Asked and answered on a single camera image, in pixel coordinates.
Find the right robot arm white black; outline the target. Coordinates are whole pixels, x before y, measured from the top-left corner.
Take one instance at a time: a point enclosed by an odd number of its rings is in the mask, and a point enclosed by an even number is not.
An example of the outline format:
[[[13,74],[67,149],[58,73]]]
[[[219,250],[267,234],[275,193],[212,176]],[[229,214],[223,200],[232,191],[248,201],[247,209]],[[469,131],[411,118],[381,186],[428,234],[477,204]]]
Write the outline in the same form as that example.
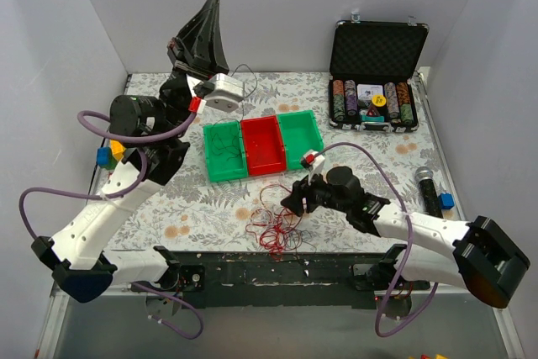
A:
[[[529,258],[494,220],[407,214],[398,204],[364,191],[348,166],[296,181],[281,205],[297,216],[318,207],[333,209],[345,214],[355,230],[399,240],[380,263],[381,281],[390,289],[407,282],[444,283],[504,309],[530,268]]]

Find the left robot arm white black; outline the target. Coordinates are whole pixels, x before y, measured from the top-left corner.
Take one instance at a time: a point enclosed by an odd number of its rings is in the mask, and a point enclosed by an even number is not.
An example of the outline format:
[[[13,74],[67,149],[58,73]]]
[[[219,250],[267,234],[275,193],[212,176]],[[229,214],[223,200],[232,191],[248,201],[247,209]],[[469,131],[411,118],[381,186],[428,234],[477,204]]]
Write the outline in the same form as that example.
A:
[[[180,263],[163,246],[109,251],[106,246],[138,207],[179,171],[190,147],[182,141],[203,111],[215,80],[229,72],[219,30],[219,0],[206,0],[167,46],[174,64],[157,97],[117,96],[109,114],[81,111],[79,122],[126,149],[101,190],[64,229],[35,236],[31,249],[58,287],[79,303],[119,283],[150,282],[171,291]]]

